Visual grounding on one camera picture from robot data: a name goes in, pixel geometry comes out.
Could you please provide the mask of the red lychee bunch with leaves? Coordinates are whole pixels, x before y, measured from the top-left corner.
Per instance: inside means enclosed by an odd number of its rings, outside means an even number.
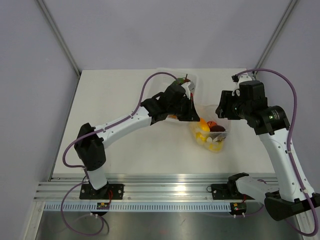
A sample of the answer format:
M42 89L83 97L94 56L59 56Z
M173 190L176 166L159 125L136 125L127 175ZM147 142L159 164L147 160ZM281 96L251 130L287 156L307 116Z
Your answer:
M188 79L188 74L186 74L184 77L177 77L176 80L174 81L177 85L183 85L185 83L191 82Z

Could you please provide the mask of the red tomato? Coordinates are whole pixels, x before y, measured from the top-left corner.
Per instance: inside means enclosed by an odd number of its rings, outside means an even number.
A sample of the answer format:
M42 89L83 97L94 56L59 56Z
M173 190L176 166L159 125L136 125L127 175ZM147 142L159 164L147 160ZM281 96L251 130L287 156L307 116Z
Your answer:
M216 126L217 123L216 123L215 121L208 121L208 122L207 122L207 125L211 128L211 127L213 127L213 126Z

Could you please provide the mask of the yellow bell pepper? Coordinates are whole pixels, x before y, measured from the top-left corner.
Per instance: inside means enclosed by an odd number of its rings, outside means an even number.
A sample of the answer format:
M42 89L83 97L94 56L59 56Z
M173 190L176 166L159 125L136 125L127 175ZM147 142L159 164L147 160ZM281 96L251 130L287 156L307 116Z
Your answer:
M193 131L192 134L199 145L204 145L207 142L209 133L207 131Z

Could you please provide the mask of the dark red plum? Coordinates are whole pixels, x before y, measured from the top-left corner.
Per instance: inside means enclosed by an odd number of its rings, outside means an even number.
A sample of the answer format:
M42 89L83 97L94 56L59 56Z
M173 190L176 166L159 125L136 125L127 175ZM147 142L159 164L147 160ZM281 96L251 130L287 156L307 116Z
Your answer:
M210 127L210 132L213 132L213 133L225 132L225 131L226 129L221 125L213 125Z

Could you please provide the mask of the clear zip top bag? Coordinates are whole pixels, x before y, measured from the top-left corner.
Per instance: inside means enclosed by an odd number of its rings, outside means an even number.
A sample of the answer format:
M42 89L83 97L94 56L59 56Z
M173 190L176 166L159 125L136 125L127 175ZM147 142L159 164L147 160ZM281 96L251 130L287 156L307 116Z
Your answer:
M203 118L206 122L214 121L217 123L217 125L223 126L225 128L224 132L208 132L208 138L206 142L203 145L200 145L200 146L203 146L204 148L206 143L215 143L215 142L224 143L231 129L230 120L228 120L227 118L218 118L218 115L216 114L217 108L218 106L216 104L195 106L196 112L200 118ZM191 122L189 124L189 129L194 140L195 140L195 137L193 135L193 131L203 132L201 129L199 129L198 123L199 122Z

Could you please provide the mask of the orange mango piece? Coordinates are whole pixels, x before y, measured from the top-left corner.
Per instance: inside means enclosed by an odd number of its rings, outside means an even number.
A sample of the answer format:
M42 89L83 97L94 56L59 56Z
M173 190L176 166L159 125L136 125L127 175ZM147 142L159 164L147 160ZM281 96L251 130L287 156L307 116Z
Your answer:
M198 122L198 127L200 130L204 132L210 132L210 127L208 126L207 122L203 118L200 118L200 121Z

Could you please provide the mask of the yellow lemon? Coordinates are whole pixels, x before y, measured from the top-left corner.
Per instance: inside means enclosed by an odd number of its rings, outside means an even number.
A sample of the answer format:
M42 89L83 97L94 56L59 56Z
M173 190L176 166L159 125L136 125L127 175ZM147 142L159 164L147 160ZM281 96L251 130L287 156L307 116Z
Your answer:
M223 142L211 142L206 143L205 148L213 153L219 153L223 150L224 143Z

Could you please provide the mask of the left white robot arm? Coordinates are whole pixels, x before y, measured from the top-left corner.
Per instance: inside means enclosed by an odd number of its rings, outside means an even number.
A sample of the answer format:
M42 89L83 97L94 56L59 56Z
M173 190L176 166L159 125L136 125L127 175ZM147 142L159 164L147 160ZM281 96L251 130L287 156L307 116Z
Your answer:
M91 126L81 126L74 149L82 160L91 185L90 193L97 199L108 194L108 180L103 171L106 162L105 150L120 138L141 128L164 121L168 116L176 116L180 122L199 122L194 105L195 84L173 82L165 91L159 92L138 104L128 116Z

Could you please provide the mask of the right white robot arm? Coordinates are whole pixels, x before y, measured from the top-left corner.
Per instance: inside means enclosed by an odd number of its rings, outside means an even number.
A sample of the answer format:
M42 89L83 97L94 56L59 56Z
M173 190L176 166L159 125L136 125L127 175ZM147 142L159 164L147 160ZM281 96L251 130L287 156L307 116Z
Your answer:
M253 198L275 221L319 207L320 195L310 185L294 152L286 113L280 106L268 106L262 82L243 81L235 90L223 90L215 112L220 119L246 120L264 145L278 181L278 187L268 187L247 173L238 173L228 178L230 197Z

